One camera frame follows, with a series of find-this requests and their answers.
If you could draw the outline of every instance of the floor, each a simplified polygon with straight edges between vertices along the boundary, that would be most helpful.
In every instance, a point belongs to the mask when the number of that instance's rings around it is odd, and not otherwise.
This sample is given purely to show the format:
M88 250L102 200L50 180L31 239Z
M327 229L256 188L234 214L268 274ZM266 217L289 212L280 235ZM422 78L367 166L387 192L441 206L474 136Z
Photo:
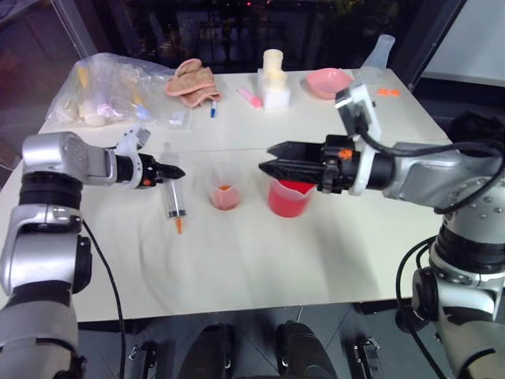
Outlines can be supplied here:
M502 302L499 322L505 323L505 302ZM232 324L238 340L238 358L234 377L252 375L276 375L275 328L288 320L299 320L308 325L333 362L339 379L350 379L346 360L347 341L359 336L372 336L380 345L378 355L385 379L408 377L409 379L435 378L428 363L421 356L412 338L400 332L395 326L395 312L362 315L350 304L330 304L323 306L295 306L266 310L191 314L154 319L147 328L135 336L128 337L127 351L134 344L153 341L164 345L164 353L159 356L160 370L154 370L150 378L176 378L181 364L196 336L207 325L222 322ZM434 338L432 325L423 329L421 338L431 351L442 370L449 375L450 370L443 348ZM119 337L109 332L81 331L80 354L88 359L84 378L116 378L119 365ZM128 378L131 376L132 361L127 362Z

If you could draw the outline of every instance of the syringe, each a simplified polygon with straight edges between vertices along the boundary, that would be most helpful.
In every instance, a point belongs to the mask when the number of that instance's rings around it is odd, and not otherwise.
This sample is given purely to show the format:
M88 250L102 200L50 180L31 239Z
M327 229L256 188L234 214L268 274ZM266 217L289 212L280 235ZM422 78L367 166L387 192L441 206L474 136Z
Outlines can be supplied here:
M159 158L160 163L178 166L178 154L171 152L170 147L165 145L165 152ZM175 217L177 232L182 234L182 217L186 216L184 206L183 188L181 179L164 179L163 189L165 192L166 216L169 219Z

